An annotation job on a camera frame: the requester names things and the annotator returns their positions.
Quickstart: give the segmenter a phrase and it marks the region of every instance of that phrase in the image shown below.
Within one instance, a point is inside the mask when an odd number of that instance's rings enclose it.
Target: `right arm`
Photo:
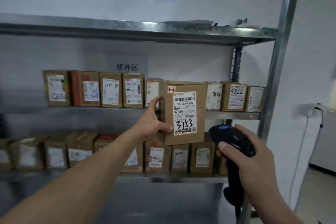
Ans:
[[[226,156],[237,164],[246,196],[257,210],[262,222],[265,224],[304,224],[289,208],[279,192],[271,150],[252,131],[241,125],[235,125],[235,128],[244,133],[253,143],[256,149],[255,156],[248,158],[224,142],[218,144],[217,155]]]

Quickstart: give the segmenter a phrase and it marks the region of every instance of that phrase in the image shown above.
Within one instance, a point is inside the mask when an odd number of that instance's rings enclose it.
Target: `finger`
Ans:
[[[159,121],[159,129],[166,131],[166,132],[171,132],[173,131],[173,127],[167,123]]]
[[[247,136],[248,139],[250,139],[256,151],[260,149],[262,140],[259,137],[257,137],[255,133],[253,133],[251,130],[239,124],[236,124],[234,127],[238,129],[240,132],[242,132],[245,136]]]
[[[238,167],[241,167],[244,164],[244,162],[248,160],[248,157],[246,157],[232,145],[226,144],[225,142],[220,142],[218,144],[218,148],[225,156],[227,156],[234,163],[236,163]]]
[[[154,98],[152,101],[150,101],[148,109],[152,109],[155,110],[156,108],[156,103],[159,102],[159,100],[161,99],[161,96],[157,96],[156,98]]]
[[[216,150],[216,155],[220,158],[225,158],[225,155],[220,150]]]

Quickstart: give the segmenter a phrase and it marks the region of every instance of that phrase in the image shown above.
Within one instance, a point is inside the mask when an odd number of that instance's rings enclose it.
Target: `hand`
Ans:
[[[245,134],[256,150],[255,156],[249,158],[233,146],[220,142],[216,154],[219,157],[228,157],[239,167],[239,177],[246,195],[253,205],[265,201],[266,197],[281,196],[277,178],[273,153],[256,134],[241,125],[235,128]]]
[[[161,99],[161,96],[156,97],[149,103],[147,111],[141,116],[138,122],[133,126],[140,133],[144,140],[156,134],[159,130],[166,132],[171,132],[173,130],[172,126],[161,122],[157,119],[155,115],[156,103]]]

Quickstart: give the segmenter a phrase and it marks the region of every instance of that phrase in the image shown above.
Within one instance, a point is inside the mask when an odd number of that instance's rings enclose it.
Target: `forearm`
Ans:
[[[92,223],[141,139],[134,128],[8,212],[0,223]]]
[[[266,195],[253,205],[264,224],[304,224],[289,208],[280,193]]]

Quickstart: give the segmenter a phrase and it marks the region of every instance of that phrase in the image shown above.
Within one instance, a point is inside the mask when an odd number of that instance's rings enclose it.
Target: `red-bordered sticker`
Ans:
[[[176,86],[168,86],[168,94],[173,94],[176,91]]]

